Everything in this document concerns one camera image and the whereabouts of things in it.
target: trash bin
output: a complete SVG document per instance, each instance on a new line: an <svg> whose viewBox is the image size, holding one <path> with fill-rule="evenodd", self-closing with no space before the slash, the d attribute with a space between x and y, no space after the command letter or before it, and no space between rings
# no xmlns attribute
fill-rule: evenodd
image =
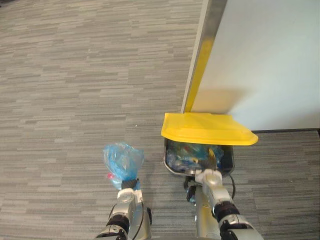
<svg viewBox="0 0 320 240"><path fill-rule="evenodd" d="M219 146L223 151L223 156L219 159L218 168L225 176L230 174L235 167L233 146L249 146L258 141L258 136L234 121L230 115L198 112L166 113L161 135L165 138L163 156L165 167L173 174L191 177L196 173L197 164L191 164L190 167L183 165L179 169L168 164L171 156L168 156L167 150L171 144L188 143L197 146L200 144L203 145L203 149Z"/></svg>

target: trash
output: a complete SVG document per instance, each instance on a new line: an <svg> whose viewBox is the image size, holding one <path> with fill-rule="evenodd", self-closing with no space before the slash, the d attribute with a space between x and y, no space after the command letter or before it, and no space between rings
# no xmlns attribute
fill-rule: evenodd
<svg viewBox="0 0 320 240"><path fill-rule="evenodd" d="M144 151L125 143L106 145L103 149L104 165L110 171L107 178L118 190L122 181L134 180L144 162Z"/></svg>
<svg viewBox="0 0 320 240"><path fill-rule="evenodd" d="M212 161L210 152L214 153L216 163ZM223 156L224 151L219 145L187 143L168 139L166 163L177 172L214 168L215 164L220 168Z"/></svg>

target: white wall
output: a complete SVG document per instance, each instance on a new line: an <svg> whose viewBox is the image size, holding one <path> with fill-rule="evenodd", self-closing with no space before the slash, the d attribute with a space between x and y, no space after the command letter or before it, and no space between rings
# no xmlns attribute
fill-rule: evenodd
<svg viewBox="0 0 320 240"><path fill-rule="evenodd" d="M228 0L192 112L320 127L319 0Z"/></svg>

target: red object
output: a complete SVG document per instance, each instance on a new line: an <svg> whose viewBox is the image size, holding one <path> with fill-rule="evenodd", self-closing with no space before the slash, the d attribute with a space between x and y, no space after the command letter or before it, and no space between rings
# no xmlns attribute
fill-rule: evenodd
<svg viewBox="0 0 320 240"><path fill-rule="evenodd" d="M107 177L108 177L108 179L113 179L115 177L115 175L113 175L111 172L109 172Z"/></svg>

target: trash bin lid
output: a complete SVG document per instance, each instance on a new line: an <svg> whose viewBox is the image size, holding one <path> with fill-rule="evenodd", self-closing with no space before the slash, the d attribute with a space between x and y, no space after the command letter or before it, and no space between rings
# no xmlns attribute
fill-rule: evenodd
<svg viewBox="0 0 320 240"><path fill-rule="evenodd" d="M199 112L166 113L161 135L194 144L248 146L258 141L257 135L231 115Z"/></svg>

